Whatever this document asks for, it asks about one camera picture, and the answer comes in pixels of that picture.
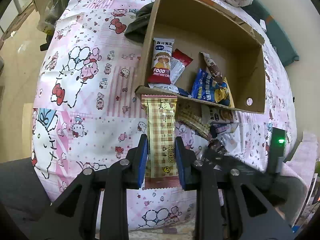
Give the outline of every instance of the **cartoon print fabric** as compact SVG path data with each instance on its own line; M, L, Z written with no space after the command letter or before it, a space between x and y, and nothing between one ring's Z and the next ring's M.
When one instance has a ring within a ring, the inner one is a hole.
M57 21L39 73L32 122L32 164L51 201L83 169L97 171L125 158L146 133L146 115L134 93L142 44L125 38L124 31L134 21L134 12L152 1L70 0ZM237 147L230 153L263 170L272 126L287 130L286 154L296 140L289 81L260 26L242 9L214 1L266 40L265 114L234 112L234 121L240 124L233 134ZM205 139L180 122L175 123L175 133L201 156ZM130 230L169 224L193 230L194 192L142 188L128 190L127 195Z

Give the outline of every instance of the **red snack packet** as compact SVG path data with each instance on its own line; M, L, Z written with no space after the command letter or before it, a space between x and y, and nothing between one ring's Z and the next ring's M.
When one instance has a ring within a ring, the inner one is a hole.
M178 59L185 67L188 66L193 61L191 57L184 54L178 49L175 49L174 52L172 52L172 57L174 57L175 59Z
M174 39L153 38L153 40L152 74L147 82L170 85L170 60Z

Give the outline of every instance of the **dark green cloth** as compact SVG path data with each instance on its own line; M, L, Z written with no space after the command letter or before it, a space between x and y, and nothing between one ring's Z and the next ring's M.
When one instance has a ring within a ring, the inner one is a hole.
M276 47L276 52L284 67L294 61L299 61L299 55L291 44L287 34L259 0L253 0L252 4L242 7L242 9L258 24L260 24L260 19L265 21L267 27L266 35L272 46Z
M125 37L143 43L150 20L152 6L153 2L143 6L136 12L136 19L128 25L124 33Z

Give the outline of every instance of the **plastic wrapper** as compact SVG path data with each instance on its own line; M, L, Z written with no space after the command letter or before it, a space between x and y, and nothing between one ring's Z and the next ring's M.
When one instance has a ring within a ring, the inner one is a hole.
M184 96L184 97L191 97L191 95L185 91L184 89L182 88L178 88L177 86L175 85L168 85L168 84L152 84L150 83L149 84L149 87L150 88L153 88L153 89L157 89L157 90L168 90L168 91L171 91L171 92L174 92L174 93L177 93L181 96Z
M217 139L222 143L228 153L237 148L238 143L233 139L230 133L218 134Z
M207 63L207 67L209 69L209 72L211 74L211 76L213 77L213 79L216 82L221 83L222 82L222 75L221 72L218 68L218 66L216 65L216 63L213 61L212 58L210 58L210 55L207 53L202 52L203 56L204 56L204 60Z
M186 66L188 66L192 61L193 59L191 57L182 53L180 50L175 49L170 61L170 80L172 84L175 84Z
M192 98L235 107L227 84L226 78L223 78L222 83L218 83L206 71L199 69L193 83L191 96Z
M148 83L170 85L170 60L174 39L153 38L153 40L153 60Z
M228 109L201 105L201 112L202 121L206 124L226 124L233 123L238 120L235 112Z
M217 134L222 133L233 133L238 128L239 123L230 123L230 124L214 124L212 127L214 127Z
M145 187L177 187L180 185L174 154L177 97L142 95L141 101L148 115Z
M34 2L40 15L37 29L48 35L53 35L55 23L64 10L61 0L34 0Z
M190 104L181 103L178 105L176 119L194 129L203 138L210 140L210 126L202 122L201 117L193 110Z

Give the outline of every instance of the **metal screw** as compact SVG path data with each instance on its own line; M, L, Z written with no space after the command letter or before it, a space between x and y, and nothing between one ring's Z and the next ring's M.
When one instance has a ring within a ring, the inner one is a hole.
M92 169L91 168L85 168L84 170L83 170L83 174L84 175L90 175L92 173Z
M120 164L122 165L122 166L126 166L126 165L128 165L130 163L130 161L128 160L128 159L122 159L121 161L120 161Z
M201 167L203 165L203 162L201 160L195 160L193 164L197 167Z
M237 169L232 169L232 170L230 171L230 173L231 173L232 176L239 176L240 171L237 170Z

